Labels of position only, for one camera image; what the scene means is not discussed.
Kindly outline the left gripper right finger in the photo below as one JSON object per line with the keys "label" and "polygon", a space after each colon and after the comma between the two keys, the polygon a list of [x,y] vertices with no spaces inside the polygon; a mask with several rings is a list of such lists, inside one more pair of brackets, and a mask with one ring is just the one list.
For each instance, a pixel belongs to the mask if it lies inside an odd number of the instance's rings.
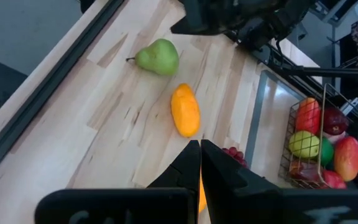
{"label": "left gripper right finger", "polygon": [[209,140],[201,153],[212,223],[358,223],[358,190],[282,189]]}

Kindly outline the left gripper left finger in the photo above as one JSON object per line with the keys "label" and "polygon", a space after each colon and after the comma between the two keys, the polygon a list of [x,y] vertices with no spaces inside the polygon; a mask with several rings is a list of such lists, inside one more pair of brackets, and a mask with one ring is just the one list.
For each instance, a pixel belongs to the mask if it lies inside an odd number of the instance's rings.
{"label": "left gripper left finger", "polygon": [[201,148],[191,140],[144,189],[63,189],[45,196],[36,223],[197,223]]}

